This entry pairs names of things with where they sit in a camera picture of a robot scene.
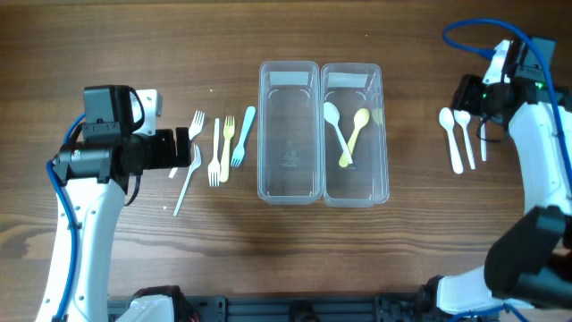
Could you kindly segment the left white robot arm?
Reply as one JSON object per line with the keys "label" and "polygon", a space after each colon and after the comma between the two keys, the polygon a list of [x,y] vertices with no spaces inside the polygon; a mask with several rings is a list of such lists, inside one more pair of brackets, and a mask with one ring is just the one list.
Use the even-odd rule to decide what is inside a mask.
{"label": "left white robot arm", "polygon": [[57,197],[57,228],[38,321],[106,321],[114,232],[148,170],[189,166],[189,130],[160,130],[155,89],[103,85],[83,90],[84,112],[46,171]]}

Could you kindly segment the yellow plastic fork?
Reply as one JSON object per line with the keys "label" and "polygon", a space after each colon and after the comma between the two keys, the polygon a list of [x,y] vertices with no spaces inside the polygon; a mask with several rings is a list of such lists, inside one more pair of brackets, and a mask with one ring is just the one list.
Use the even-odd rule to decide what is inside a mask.
{"label": "yellow plastic fork", "polygon": [[220,182],[227,182],[230,172],[231,139],[235,133],[235,120],[233,116],[226,116],[223,127],[223,153],[221,159]]}

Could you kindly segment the yellow plastic spoon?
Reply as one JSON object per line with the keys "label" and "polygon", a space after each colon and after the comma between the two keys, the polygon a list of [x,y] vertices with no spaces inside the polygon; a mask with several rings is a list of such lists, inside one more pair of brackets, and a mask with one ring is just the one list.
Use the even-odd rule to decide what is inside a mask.
{"label": "yellow plastic spoon", "polygon": [[[353,150],[356,145],[356,141],[358,139],[358,134],[361,131],[361,129],[368,124],[369,118],[370,118],[370,113],[366,108],[358,109],[354,115],[353,119],[354,128],[349,137],[349,140],[347,141],[349,152],[351,155],[353,154]],[[349,166],[349,163],[347,162],[346,157],[343,155],[343,153],[341,154],[339,159],[339,166],[342,168]]]}

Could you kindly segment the light blue plastic fork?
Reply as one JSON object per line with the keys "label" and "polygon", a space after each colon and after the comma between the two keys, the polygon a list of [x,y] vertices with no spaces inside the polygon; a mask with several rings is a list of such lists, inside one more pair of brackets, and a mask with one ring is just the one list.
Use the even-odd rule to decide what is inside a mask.
{"label": "light blue plastic fork", "polygon": [[239,167],[241,165],[242,161],[244,160],[244,156],[246,154],[245,144],[246,144],[247,136],[248,136],[248,133],[249,133],[250,128],[252,126],[252,123],[254,122],[255,116],[256,116],[256,108],[254,106],[249,106],[246,109],[246,112],[244,115],[243,124],[242,124],[241,130],[240,130],[239,142],[238,142],[237,146],[235,147],[235,149],[233,150],[233,153],[231,156],[231,166],[232,167]]}

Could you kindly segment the white spoon thick handle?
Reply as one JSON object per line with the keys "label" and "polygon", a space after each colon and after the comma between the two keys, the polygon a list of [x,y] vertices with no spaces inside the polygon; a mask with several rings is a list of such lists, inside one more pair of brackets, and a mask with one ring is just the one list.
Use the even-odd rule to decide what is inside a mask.
{"label": "white spoon thick handle", "polygon": [[451,110],[448,107],[444,107],[440,111],[439,123],[447,133],[452,170],[455,174],[462,174],[464,168],[461,162],[460,154],[458,151],[458,145],[454,135],[455,120]]}

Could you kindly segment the translucent white plastic spoon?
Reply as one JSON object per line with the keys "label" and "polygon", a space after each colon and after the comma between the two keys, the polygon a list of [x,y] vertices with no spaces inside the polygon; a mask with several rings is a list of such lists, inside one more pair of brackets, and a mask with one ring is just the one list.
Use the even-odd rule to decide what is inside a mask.
{"label": "translucent white plastic spoon", "polygon": [[487,147],[486,147],[486,126],[484,118],[480,120],[479,124],[479,140],[480,140],[481,159],[483,162],[485,162],[487,160]]}

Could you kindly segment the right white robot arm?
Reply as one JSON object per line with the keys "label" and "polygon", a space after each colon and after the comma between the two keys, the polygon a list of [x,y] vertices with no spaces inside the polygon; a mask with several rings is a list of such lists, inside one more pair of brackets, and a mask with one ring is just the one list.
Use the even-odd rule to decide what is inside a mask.
{"label": "right white robot arm", "polygon": [[489,249],[484,264],[460,275],[435,276],[416,295],[416,317],[485,321],[501,309],[570,309],[571,184],[560,145],[571,144],[571,93],[549,98],[544,74],[555,41],[503,40],[483,77],[463,76],[454,111],[502,126],[517,148],[525,214]]}

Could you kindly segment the translucent white plastic fork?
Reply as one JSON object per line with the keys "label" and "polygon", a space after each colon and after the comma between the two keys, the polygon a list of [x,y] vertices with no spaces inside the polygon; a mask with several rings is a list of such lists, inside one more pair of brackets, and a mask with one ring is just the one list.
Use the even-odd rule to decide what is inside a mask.
{"label": "translucent white plastic fork", "polygon": [[192,147],[193,147],[193,152],[194,152],[194,154],[193,154],[194,158],[193,158],[193,160],[189,166],[189,170],[187,172],[185,182],[181,188],[180,196],[178,198],[176,207],[173,211],[174,216],[177,216],[180,212],[182,202],[185,198],[186,192],[187,192],[188,187],[189,187],[189,182],[190,182],[191,176],[202,164],[202,157],[201,157],[201,153],[200,153],[200,148],[196,144],[193,144]]}

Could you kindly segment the white spoon thin handle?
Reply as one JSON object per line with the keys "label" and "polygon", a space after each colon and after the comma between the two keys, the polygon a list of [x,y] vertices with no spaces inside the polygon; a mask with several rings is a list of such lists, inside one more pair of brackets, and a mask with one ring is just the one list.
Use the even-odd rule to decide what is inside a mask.
{"label": "white spoon thin handle", "polygon": [[471,121],[471,114],[467,111],[454,110],[453,111],[455,121],[461,126],[463,131],[465,148],[467,152],[467,159],[471,170],[475,170],[475,157],[472,149],[472,144],[468,135],[468,125]]}

